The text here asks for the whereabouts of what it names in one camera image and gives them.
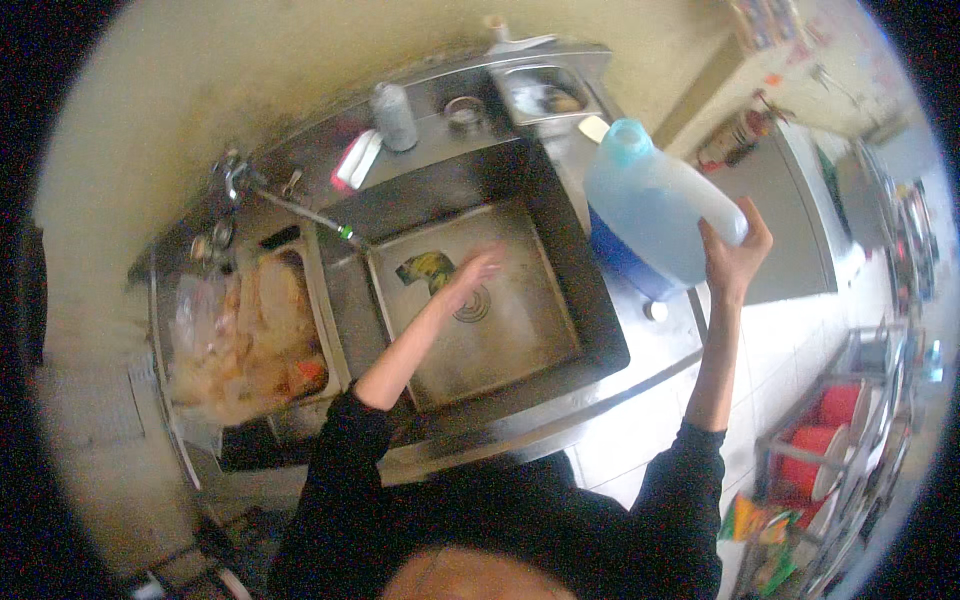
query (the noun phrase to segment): red bowl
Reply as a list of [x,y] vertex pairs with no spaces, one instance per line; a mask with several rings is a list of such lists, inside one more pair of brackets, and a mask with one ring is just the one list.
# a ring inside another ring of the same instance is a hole
[[845,383],[832,385],[824,390],[824,397],[820,400],[820,416],[818,421],[826,427],[839,427],[844,423],[849,425],[853,421],[853,412],[856,410],[856,401],[860,397],[863,383]]
[[[800,427],[794,433],[790,444],[800,450],[841,461],[847,452],[849,436],[847,425]],[[791,484],[797,495],[803,499],[809,498],[814,502],[822,500],[833,487],[838,475],[835,468],[790,456],[781,457],[780,478]]]

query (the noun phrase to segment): shelf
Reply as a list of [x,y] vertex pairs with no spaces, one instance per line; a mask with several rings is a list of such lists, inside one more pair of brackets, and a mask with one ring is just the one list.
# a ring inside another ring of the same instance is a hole
[[[871,510],[886,502],[900,472],[902,454],[909,445],[911,402],[904,401],[912,384],[912,354],[918,332],[902,325],[852,329],[847,343],[830,362],[834,368],[821,373],[803,398],[774,427],[757,440],[764,468],[757,478],[757,497],[776,503],[774,493],[778,456],[794,456],[808,462],[827,464],[840,471],[832,493],[839,494],[836,509],[828,518],[826,533],[818,538],[806,531],[791,531],[792,537],[818,546],[817,554],[803,569],[798,569],[778,588],[775,598],[818,598],[839,571]],[[866,381],[882,386],[883,395],[870,415],[864,433],[845,459],[829,463],[823,457],[797,450],[789,445],[788,433],[812,422],[822,391],[835,383]],[[753,576],[760,567],[759,544],[751,543],[741,564],[734,598],[753,589]]]

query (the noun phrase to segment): sink drain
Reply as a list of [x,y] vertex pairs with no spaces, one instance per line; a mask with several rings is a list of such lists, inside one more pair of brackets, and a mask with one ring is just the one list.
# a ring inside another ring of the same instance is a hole
[[473,290],[473,299],[453,313],[453,318],[461,323],[476,323],[490,312],[490,292],[480,286]]

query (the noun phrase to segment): small bowl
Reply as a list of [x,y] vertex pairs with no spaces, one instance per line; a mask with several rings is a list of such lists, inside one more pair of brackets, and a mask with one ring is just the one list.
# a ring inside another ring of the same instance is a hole
[[446,103],[444,116],[450,127],[458,131],[475,130],[483,124],[487,108],[472,96],[460,96]]

